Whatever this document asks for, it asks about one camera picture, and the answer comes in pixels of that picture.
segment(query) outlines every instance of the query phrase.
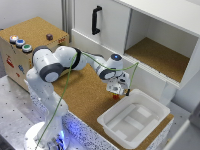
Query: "brown cork surface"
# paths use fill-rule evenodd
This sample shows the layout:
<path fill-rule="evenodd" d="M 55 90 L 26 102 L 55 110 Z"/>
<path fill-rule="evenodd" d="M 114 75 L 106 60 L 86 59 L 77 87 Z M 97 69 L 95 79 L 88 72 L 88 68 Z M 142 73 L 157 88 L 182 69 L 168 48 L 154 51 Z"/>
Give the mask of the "brown cork surface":
<path fill-rule="evenodd" d="M 178 82 L 181 82 L 190 60 L 188 57 L 154 42 L 149 38 L 144 38 L 125 51 L 125 53 Z"/>
<path fill-rule="evenodd" d="M 52 34 L 53 40 L 48 41 L 47 34 Z M 10 42 L 9 39 L 12 35 L 17 35 L 19 39 L 25 40 L 26 44 L 30 44 L 34 49 L 41 45 L 48 45 L 68 34 L 42 18 L 36 17 L 0 31 L 0 37 L 7 42 Z"/>
<path fill-rule="evenodd" d="M 66 80 L 67 74 L 53 83 L 55 91 L 59 95 L 62 95 Z M 120 150 L 123 150 L 105 134 L 102 126 L 97 122 L 97 118 L 118 101 L 112 99 L 112 94 L 106 91 L 106 84 L 99 79 L 90 65 L 86 65 L 83 70 L 71 72 L 63 99 L 72 113 Z M 146 149 L 172 119 L 173 115 L 168 115 L 136 150 Z"/>

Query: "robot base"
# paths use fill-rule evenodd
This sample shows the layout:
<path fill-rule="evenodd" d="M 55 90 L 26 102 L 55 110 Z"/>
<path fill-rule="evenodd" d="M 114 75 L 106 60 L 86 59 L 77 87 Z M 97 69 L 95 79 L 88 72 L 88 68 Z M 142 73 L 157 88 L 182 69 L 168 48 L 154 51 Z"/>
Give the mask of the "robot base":
<path fill-rule="evenodd" d="M 39 130 L 42 128 L 42 126 L 44 125 L 44 122 L 40 122 L 35 124 L 34 126 L 32 126 L 25 134 L 25 138 L 24 138 L 24 150 L 35 150 L 37 143 L 34 140 L 34 137 L 37 135 L 37 133 L 39 132 Z M 65 146 L 68 147 L 70 139 L 69 137 L 65 138 Z M 48 147 L 45 148 L 41 148 L 41 147 L 37 147 L 37 150 L 49 150 Z"/>

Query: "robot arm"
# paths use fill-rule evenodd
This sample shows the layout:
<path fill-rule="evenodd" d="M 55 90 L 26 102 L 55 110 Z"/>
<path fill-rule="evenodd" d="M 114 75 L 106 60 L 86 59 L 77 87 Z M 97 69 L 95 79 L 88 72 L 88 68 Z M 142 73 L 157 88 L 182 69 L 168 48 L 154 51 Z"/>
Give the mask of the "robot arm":
<path fill-rule="evenodd" d="M 44 82 L 54 82 L 60 74 L 70 68 L 73 56 L 77 56 L 72 64 L 72 70 L 81 70 L 87 63 L 95 70 L 100 79 L 107 83 L 107 91 L 115 94 L 124 94 L 124 89 L 128 89 L 130 85 L 129 74 L 124 71 L 115 71 L 111 69 L 123 69 L 122 57 L 113 54 L 105 61 L 103 56 L 81 52 L 76 48 L 60 46 L 52 53 L 47 47 L 40 46 L 33 52 L 33 64 L 39 76 Z"/>

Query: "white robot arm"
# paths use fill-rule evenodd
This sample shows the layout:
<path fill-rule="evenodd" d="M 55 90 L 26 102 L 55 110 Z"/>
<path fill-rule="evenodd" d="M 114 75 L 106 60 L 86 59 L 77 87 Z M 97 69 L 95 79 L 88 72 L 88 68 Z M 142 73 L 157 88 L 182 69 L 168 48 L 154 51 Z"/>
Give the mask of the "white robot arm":
<path fill-rule="evenodd" d="M 60 100 L 60 96 L 54 92 L 54 88 L 51 83 L 56 81 L 64 70 L 69 69 L 71 64 L 71 69 L 81 70 L 87 63 L 89 63 L 96 71 L 96 74 L 100 77 L 100 79 L 104 83 L 107 83 L 107 91 L 123 95 L 124 89 L 129 88 L 129 74 L 121 70 L 123 69 L 123 61 L 122 57 L 118 54 L 111 55 L 111 57 L 105 61 L 101 55 L 81 52 L 76 48 L 66 46 L 60 46 L 54 53 L 52 53 L 46 46 L 37 47 L 33 51 L 34 67 L 27 72 L 27 82 L 29 88 L 36 93 L 41 102 L 48 109 L 45 124 L 35 137 L 36 142 L 42 136 Z M 67 112 L 68 106 L 64 100 L 62 100 L 54 119 L 43 135 L 39 145 L 40 148 L 50 149 L 48 143 L 51 141 L 55 142 L 54 139 L 56 139 L 56 136 L 61 134 L 60 132 L 63 130 L 61 117 Z"/>

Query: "cabinet door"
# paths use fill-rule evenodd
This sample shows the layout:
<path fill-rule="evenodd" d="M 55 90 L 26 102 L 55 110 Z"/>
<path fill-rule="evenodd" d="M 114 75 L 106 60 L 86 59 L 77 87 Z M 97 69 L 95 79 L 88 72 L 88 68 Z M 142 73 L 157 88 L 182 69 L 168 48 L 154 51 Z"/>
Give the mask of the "cabinet door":
<path fill-rule="evenodd" d="M 92 35 L 93 9 L 97 12 L 97 28 L 100 33 Z M 130 8 L 112 0 L 75 0 L 75 29 L 100 45 L 120 54 L 124 53 Z"/>

